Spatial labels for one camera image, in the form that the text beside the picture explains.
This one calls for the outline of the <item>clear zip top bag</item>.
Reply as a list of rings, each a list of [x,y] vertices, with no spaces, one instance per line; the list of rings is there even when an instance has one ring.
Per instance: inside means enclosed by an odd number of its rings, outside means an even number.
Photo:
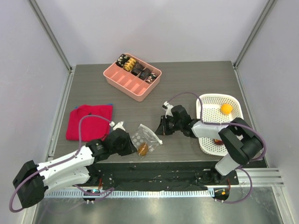
[[[153,152],[158,146],[163,144],[163,141],[150,128],[143,124],[139,125],[137,131],[132,134],[130,138],[137,150],[142,143],[146,142],[149,146],[147,154]]]

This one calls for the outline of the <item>brown orange fake fruit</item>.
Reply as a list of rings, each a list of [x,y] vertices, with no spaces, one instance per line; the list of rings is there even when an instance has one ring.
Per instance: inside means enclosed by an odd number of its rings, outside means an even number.
[[[149,150],[149,146],[146,142],[144,142],[139,146],[137,152],[139,156],[145,156],[148,150]]]

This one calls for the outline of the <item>dark red fake fruit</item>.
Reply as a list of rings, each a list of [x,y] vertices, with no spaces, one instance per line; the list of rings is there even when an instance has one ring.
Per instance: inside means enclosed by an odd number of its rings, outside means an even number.
[[[218,140],[218,139],[213,139],[214,144],[218,145],[218,146],[222,146],[224,145],[223,141]]]

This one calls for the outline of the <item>yellow fake fruit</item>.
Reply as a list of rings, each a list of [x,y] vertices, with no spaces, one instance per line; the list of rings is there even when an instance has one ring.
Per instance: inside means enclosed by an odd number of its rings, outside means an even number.
[[[223,104],[220,110],[222,114],[229,115],[233,111],[233,107],[230,104]]]

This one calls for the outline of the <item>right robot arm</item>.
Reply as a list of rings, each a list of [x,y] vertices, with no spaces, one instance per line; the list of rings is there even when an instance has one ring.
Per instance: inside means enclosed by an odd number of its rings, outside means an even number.
[[[262,137],[241,118],[228,123],[207,123],[191,118],[181,105],[167,103],[163,108],[165,115],[161,116],[155,134],[167,136],[181,131],[186,137],[210,138],[224,144],[228,153],[211,172],[211,179],[216,184],[224,183],[231,171],[248,164],[257,153],[266,149]]]

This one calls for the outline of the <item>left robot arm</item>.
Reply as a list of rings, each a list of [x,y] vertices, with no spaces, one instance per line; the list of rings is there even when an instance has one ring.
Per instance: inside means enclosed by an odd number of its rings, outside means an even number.
[[[137,152],[129,133],[117,128],[104,139],[87,142],[80,149],[52,161],[23,164],[13,180],[22,209],[44,199],[46,194],[76,184],[95,186],[100,175],[94,164],[113,154],[126,156]]]

